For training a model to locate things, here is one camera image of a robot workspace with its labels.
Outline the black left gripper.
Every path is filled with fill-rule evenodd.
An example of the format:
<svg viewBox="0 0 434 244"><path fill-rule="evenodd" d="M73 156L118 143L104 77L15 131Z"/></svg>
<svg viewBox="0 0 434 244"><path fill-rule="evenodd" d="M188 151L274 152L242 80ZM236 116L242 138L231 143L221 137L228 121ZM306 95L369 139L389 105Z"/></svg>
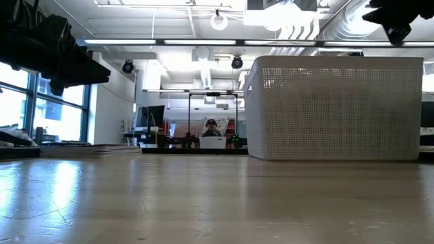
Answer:
<svg viewBox="0 0 434 244"><path fill-rule="evenodd" d="M64 87L107 83L111 71L85 56L62 16L51 15L36 27L1 24L1 62L38 71L49 78L51 93L63 96Z"/></svg>

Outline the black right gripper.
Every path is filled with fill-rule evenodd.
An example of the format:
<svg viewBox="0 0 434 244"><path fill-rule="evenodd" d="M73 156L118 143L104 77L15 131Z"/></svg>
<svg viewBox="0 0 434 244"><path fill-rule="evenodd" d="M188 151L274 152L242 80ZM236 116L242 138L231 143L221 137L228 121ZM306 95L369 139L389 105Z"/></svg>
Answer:
<svg viewBox="0 0 434 244"><path fill-rule="evenodd" d="M362 18L376 24L409 24L418 16L433 17L433 0L370 0L368 5L374 10Z"/></svg>

